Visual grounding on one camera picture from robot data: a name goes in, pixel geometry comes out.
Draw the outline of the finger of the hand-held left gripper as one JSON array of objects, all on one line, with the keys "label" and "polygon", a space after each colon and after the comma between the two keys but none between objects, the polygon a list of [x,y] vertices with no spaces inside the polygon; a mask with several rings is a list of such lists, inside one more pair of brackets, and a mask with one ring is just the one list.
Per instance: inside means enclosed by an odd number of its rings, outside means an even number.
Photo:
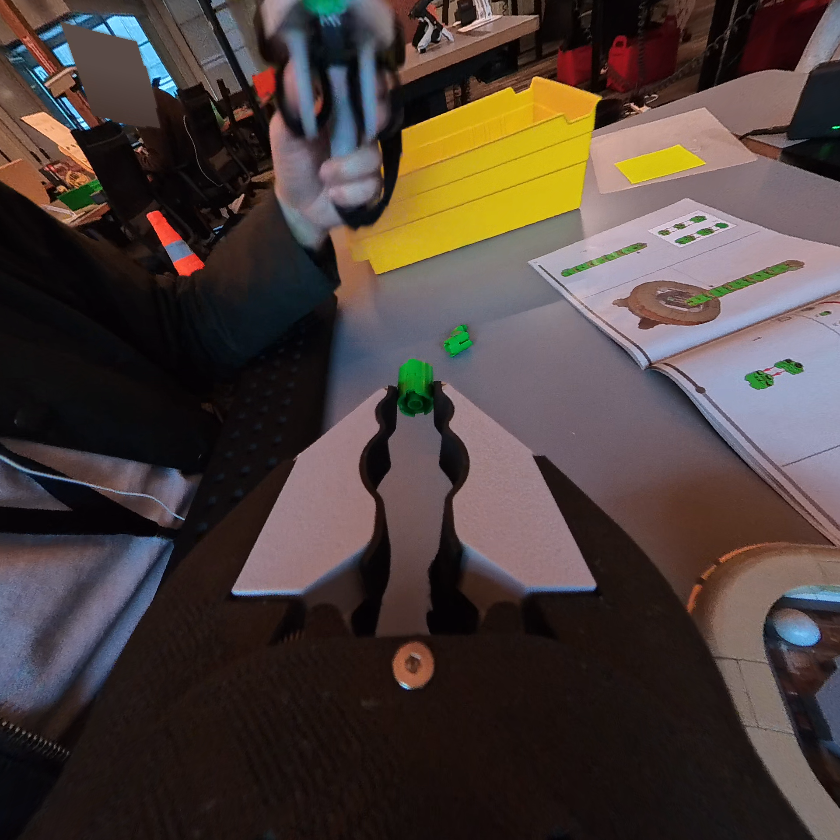
[{"label": "finger of the hand-held left gripper", "polygon": [[312,56],[319,34],[317,16],[292,16],[283,26],[283,45],[287,49],[287,69],[290,70],[297,93],[297,111],[290,105],[287,91],[283,91],[283,119],[299,138],[315,140],[319,136],[319,116],[316,94],[312,84]]},{"label": "finger of the hand-held left gripper", "polygon": [[377,63],[373,38],[329,33],[330,150],[341,158],[378,134]]}]

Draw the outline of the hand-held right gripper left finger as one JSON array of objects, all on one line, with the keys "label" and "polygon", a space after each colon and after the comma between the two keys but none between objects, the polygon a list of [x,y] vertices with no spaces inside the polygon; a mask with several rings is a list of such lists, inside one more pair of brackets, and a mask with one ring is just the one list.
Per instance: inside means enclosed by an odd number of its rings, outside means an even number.
[{"label": "hand-held right gripper left finger", "polygon": [[397,390],[381,388],[294,459],[231,594],[338,609],[373,636],[390,576],[379,486],[391,468]]}]

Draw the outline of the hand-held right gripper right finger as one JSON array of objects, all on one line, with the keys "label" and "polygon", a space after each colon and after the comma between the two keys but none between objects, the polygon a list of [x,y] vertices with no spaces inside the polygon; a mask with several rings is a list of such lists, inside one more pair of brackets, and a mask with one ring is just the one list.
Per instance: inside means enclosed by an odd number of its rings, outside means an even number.
[{"label": "hand-held right gripper right finger", "polygon": [[541,470],[544,458],[452,385],[434,383],[451,488],[428,570],[431,634],[472,634],[491,607],[592,593],[595,578]]}]

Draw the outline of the green cylinder toy brick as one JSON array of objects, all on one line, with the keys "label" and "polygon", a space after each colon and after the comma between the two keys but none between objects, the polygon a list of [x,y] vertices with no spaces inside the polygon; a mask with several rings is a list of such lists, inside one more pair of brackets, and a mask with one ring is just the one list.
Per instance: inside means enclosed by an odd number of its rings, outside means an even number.
[{"label": "green cylinder toy brick", "polygon": [[429,414],[434,408],[434,369],[425,361],[410,359],[400,366],[397,407],[408,417]]}]

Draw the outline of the grey desk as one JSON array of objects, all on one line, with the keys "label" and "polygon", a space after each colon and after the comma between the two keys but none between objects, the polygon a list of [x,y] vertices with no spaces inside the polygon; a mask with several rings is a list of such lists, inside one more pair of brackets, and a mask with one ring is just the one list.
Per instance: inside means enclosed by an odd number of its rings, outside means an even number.
[{"label": "grey desk", "polygon": [[[723,170],[601,194],[581,207],[375,275],[332,233],[342,280],[325,427],[410,358],[428,361],[537,455],[547,456],[654,561],[686,602],[697,576],[756,543],[827,545],[667,377],[642,371],[530,259],[686,197],[787,235],[838,245],[838,182],[759,156]],[[465,324],[473,346],[443,343]]]}]

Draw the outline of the person's left hand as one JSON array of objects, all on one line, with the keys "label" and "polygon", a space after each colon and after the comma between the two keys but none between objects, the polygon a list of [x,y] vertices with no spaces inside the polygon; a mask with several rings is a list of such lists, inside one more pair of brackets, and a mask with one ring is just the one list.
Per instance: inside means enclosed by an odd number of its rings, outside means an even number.
[{"label": "person's left hand", "polygon": [[382,191],[382,151],[366,144],[350,154],[331,156],[329,135],[298,137],[276,112],[269,123],[275,195],[297,242],[319,250],[329,233],[343,225],[340,207],[359,207]]}]

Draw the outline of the white and black device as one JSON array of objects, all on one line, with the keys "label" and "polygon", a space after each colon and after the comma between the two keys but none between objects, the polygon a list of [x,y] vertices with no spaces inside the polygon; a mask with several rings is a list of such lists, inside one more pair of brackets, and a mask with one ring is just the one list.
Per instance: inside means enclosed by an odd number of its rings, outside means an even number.
[{"label": "white and black device", "polygon": [[416,1],[408,13],[409,18],[416,21],[412,43],[417,54],[426,53],[431,46],[440,44],[443,39],[449,43],[455,42],[451,32],[429,8],[429,2]]}]

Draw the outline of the yellow plastic bin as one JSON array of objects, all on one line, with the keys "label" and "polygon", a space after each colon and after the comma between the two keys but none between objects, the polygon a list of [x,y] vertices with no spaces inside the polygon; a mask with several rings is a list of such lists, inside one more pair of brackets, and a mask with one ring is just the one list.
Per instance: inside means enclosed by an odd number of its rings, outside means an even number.
[{"label": "yellow plastic bin", "polygon": [[392,200],[348,234],[352,259],[380,275],[579,208],[600,100],[535,77],[405,129]]}]

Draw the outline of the orange traffic cone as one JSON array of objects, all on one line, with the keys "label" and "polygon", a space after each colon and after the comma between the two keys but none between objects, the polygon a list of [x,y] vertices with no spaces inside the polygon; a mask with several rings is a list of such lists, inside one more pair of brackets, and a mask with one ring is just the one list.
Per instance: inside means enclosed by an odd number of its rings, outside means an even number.
[{"label": "orange traffic cone", "polygon": [[180,277],[189,277],[205,267],[202,260],[193,252],[161,211],[148,212],[146,217]]}]

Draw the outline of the small red plastic container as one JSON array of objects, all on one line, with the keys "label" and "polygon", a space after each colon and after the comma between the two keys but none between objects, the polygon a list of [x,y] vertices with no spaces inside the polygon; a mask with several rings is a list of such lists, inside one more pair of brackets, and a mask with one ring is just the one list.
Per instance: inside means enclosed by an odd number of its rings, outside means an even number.
[{"label": "small red plastic container", "polygon": [[570,87],[579,87],[592,79],[592,44],[560,50],[556,62],[556,79]]}]

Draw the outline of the person's grey pants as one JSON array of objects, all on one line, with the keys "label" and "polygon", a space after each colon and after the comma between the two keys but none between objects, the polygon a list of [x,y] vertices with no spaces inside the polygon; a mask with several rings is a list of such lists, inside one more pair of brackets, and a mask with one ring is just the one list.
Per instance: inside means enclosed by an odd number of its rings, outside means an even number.
[{"label": "person's grey pants", "polygon": [[[4,438],[2,508],[70,507],[19,469],[71,479],[60,491],[101,491],[156,526],[178,529],[200,475]],[[51,741],[89,707],[161,581],[172,542],[132,534],[2,534],[2,719]]]}]

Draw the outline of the green box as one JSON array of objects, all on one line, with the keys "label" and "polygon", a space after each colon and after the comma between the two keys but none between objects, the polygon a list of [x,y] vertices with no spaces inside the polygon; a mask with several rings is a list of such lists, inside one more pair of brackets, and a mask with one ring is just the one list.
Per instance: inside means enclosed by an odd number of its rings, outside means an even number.
[{"label": "green box", "polygon": [[69,209],[71,212],[78,212],[89,206],[97,204],[99,199],[94,196],[102,191],[99,179],[87,184],[80,185],[72,190],[58,194],[56,201]]}]

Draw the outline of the person's black jacket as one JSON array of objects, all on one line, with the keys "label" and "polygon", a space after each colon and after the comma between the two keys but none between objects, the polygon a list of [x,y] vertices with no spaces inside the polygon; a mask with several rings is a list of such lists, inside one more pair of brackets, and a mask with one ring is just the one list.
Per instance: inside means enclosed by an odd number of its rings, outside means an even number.
[{"label": "person's black jacket", "polygon": [[6,185],[1,227],[2,437],[200,473],[213,373],[180,282]]}]

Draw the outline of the yellow paper card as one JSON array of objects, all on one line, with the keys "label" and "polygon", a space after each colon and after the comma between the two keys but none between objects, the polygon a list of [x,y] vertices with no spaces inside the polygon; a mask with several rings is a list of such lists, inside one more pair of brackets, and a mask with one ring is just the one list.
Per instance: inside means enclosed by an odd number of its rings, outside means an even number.
[{"label": "yellow paper card", "polygon": [[615,163],[615,168],[632,185],[688,172],[707,162],[677,143],[662,150],[641,154]]}]

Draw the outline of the black electronic device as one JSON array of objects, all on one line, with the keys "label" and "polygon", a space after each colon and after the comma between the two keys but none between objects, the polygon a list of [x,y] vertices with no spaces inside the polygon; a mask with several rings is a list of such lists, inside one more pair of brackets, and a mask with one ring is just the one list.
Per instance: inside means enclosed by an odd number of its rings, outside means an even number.
[{"label": "black electronic device", "polygon": [[805,81],[786,138],[783,152],[838,166],[839,154],[839,61],[824,62]]}]

